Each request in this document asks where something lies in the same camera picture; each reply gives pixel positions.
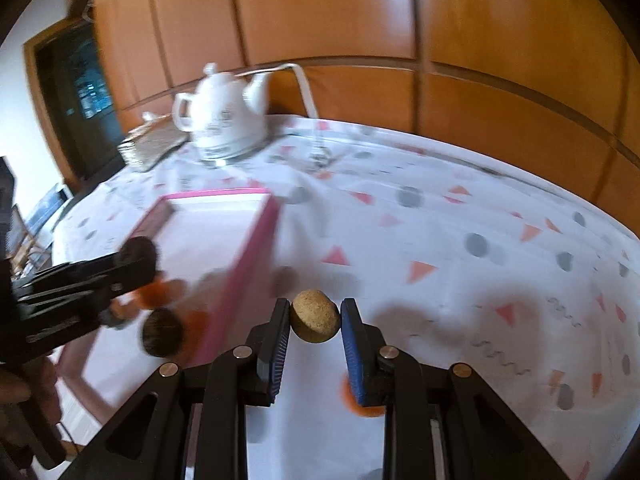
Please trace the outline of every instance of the squiggle pattern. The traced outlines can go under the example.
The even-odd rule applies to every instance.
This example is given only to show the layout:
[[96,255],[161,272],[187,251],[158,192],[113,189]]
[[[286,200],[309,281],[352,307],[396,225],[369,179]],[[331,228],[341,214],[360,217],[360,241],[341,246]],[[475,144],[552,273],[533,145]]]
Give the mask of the squiggle pattern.
[[582,326],[580,323],[578,323],[577,321],[574,321],[574,316],[572,316],[571,314],[567,314],[566,312],[566,307],[561,304],[557,298],[549,298],[547,300],[548,303],[550,303],[553,306],[554,311],[564,317],[565,319],[568,319],[569,321],[571,321],[571,326],[573,326],[574,328],[578,327],[578,326]]
[[513,369],[513,372],[516,375],[525,375],[530,374],[531,370],[529,368],[523,368],[522,370],[518,369],[518,365],[513,361],[507,361],[507,357],[502,350],[494,350],[494,344],[491,341],[482,340],[478,342],[471,341],[471,346],[474,348],[484,347],[484,357],[489,359],[498,358],[498,362],[500,366],[507,367],[510,366]]

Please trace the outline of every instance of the chair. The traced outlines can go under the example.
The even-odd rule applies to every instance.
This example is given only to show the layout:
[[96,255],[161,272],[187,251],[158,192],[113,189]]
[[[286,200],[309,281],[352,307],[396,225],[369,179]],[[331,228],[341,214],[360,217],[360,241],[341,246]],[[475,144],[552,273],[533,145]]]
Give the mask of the chair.
[[51,251],[38,244],[15,204],[11,209],[11,230],[6,235],[6,256],[11,260],[15,279],[38,272],[51,258]]

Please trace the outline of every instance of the wooden cabinet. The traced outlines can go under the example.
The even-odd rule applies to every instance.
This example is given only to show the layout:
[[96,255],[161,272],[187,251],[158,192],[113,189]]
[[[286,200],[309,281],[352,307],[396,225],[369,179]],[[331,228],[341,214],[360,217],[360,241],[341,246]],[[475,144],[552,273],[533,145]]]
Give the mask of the wooden cabinet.
[[415,55],[412,0],[238,0],[250,64]]
[[244,65],[232,0],[153,1],[172,86],[201,78],[208,62],[220,70]]
[[620,140],[640,156],[640,63],[629,47],[626,48],[626,59],[627,94]]
[[[309,66],[305,67],[305,74],[323,119],[412,131],[413,72],[361,66]],[[271,75],[269,91],[272,113],[306,115],[293,73]]]
[[589,200],[606,142],[532,101],[480,83],[422,77],[419,132],[513,164]]
[[598,0],[421,0],[428,59],[537,90],[613,132],[625,40]]
[[94,0],[95,31],[116,108],[169,88],[151,0]]
[[[95,5],[125,131],[144,110],[169,112],[172,94],[193,89],[207,62],[233,70],[301,59],[323,118],[463,146],[587,200],[615,136],[640,156],[640,64],[598,0]],[[290,72],[270,76],[270,96],[271,112],[305,113]],[[640,206],[627,212],[616,198],[622,167],[640,171],[618,156],[598,203],[640,226]]]
[[596,205],[640,235],[640,169],[619,153]]

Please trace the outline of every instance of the metal screw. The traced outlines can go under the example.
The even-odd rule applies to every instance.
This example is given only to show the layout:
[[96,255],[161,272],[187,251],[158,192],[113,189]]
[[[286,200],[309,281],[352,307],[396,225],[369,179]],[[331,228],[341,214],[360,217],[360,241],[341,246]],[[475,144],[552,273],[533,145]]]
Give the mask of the metal screw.
[[246,359],[252,353],[254,353],[254,351],[251,350],[251,347],[247,345],[240,345],[234,348],[234,357],[236,359]]
[[453,366],[453,373],[457,377],[466,379],[468,377],[471,377],[473,370],[471,369],[471,366],[466,363],[458,363]]
[[378,353],[385,359],[395,359],[400,355],[400,351],[395,346],[383,346]]
[[178,373],[178,370],[179,368],[176,363],[164,363],[158,371],[162,377],[172,377]]

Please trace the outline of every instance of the wooden wall panel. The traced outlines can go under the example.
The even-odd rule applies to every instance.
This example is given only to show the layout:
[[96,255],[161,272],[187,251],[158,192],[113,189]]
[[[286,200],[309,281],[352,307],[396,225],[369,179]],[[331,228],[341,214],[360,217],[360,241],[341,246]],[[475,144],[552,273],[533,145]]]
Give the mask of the wooden wall panel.
[[589,200],[607,144],[555,112],[490,86],[423,75],[425,137],[513,164]]
[[[413,130],[414,72],[357,66],[307,66],[304,70],[323,119]],[[273,73],[269,90],[270,113],[306,115],[292,72]]]
[[173,86],[201,78],[208,62],[220,70],[243,65],[231,0],[154,2]]
[[149,0],[94,0],[100,61],[116,108],[169,88]]
[[421,0],[428,59],[498,76],[610,132],[625,41],[598,0]]
[[640,235],[640,170],[619,153],[596,205]]
[[170,114],[171,108],[174,105],[174,97],[171,95],[165,95],[159,97],[153,101],[149,101],[146,104],[135,106],[127,110],[117,111],[118,122],[124,135],[136,126],[140,126],[145,121],[142,120],[142,114],[144,112],[153,112],[157,115]]
[[412,0],[238,0],[238,5],[250,64],[415,55]]
[[626,48],[626,58],[627,96],[620,140],[636,155],[640,155],[640,63],[629,47]]

